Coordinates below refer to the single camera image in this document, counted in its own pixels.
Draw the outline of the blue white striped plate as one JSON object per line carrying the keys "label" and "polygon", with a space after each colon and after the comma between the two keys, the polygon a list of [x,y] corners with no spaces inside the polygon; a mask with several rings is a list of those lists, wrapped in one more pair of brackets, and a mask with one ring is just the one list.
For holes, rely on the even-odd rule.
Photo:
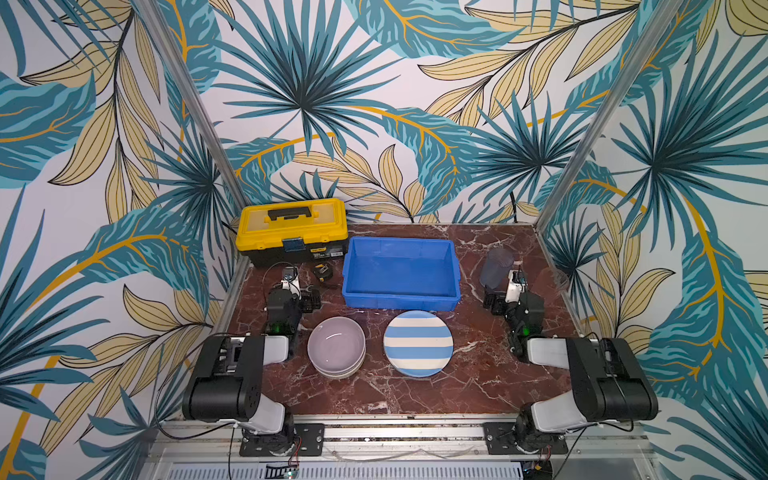
{"label": "blue white striped plate", "polygon": [[453,335],[438,316],[407,311],[393,318],[383,336],[384,353],[403,375],[425,378],[441,372],[454,353]]}

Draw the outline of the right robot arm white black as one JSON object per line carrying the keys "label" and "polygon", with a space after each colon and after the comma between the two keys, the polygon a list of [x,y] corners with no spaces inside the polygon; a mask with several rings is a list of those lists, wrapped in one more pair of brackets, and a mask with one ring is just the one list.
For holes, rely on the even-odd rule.
{"label": "right robot arm white black", "polygon": [[513,422],[485,423],[489,454],[565,454],[569,433],[657,416],[656,394],[626,340],[546,337],[544,300],[528,291],[508,300],[488,290],[483,305],[506,320],[510,352],[518,361],[564,370],[570,378],[569,390],[524,405]]}

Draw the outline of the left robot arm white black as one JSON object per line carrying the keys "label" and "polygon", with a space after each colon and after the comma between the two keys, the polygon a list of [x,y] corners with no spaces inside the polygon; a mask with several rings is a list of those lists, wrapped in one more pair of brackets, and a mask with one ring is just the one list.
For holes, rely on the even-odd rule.
{"label": "left robot arm white black", "polygon": [[206,339],[181,400],[186,420],[225,424],[242,432],[242,452],[283,455],[299,445],[292,414],[262,392],[264,368],[295,355],[302,316],[320,309],[319,291],[273,288],[259,335]]}

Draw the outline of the blue plastic bin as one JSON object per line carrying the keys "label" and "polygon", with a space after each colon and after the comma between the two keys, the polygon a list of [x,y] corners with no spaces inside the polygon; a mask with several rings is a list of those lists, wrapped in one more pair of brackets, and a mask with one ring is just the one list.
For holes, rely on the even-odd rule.
{"label": "blue plastic bin", "polygon": [[351,308],[453,311],[461,299],[450,240],[355,236],[342,275],[342,296]]}

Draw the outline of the grey translucent plastic cup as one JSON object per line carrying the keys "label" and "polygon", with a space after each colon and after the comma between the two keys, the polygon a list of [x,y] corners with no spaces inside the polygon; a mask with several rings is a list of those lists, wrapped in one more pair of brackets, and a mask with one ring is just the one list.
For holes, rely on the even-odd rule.
{"label": "grey translucent plastic cup", "polygon": [[481,285],[497,290],[508,279],[508,273],[515,262],[515,253],[506,247],[495,247],[485,257],[480,274]]}

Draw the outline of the yellow black tape measure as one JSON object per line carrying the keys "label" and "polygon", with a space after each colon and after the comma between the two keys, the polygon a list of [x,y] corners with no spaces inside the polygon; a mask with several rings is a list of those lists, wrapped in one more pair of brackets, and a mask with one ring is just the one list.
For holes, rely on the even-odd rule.
{"label": "yellow black tape measure", "polygon": [[312,273],[315,278],[323,284],[327,284],[334,276],[332,267],[326,262],[313,265]]}

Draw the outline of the stack of lilac bowls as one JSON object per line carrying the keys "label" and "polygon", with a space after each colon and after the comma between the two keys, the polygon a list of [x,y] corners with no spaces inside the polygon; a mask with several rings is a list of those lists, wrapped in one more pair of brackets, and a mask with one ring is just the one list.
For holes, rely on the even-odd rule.
{"label": "stack of lilac bowls", "polygon": [[307,353],[313,367],[330,379],[345,379],[356,373],[366,355],[366,337],[361,326],[347,317],[322,321],[310,334]]}

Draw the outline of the yellow black toolbox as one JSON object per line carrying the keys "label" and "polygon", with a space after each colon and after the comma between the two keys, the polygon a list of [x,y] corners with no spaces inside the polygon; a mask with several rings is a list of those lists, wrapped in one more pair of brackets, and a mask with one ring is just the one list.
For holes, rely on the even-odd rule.
{"label": "yellow black toolbox", "polygon": [[341,258],[349,245],[345,205],[328,198],[249,206],[235,245],[256,267]]}

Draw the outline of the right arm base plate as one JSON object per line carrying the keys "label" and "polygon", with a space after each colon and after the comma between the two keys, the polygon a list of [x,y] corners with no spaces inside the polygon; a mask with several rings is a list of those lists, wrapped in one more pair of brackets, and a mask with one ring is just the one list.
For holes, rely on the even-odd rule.
{"label": "right arm base plate", "polygon": [[486,422],[482,428],[490,455],[561,455],[568,452],[563,434],[540,432],[512,422]]}

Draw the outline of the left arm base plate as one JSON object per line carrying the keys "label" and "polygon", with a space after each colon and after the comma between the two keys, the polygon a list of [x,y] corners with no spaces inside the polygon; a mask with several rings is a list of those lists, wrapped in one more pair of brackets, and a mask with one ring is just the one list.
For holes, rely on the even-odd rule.
{"label": "left arm base plate", "polygon": [[239,447],[241,457],[319,457],[322,455],[325,425],[286,424],[274,434],[244,431]]}

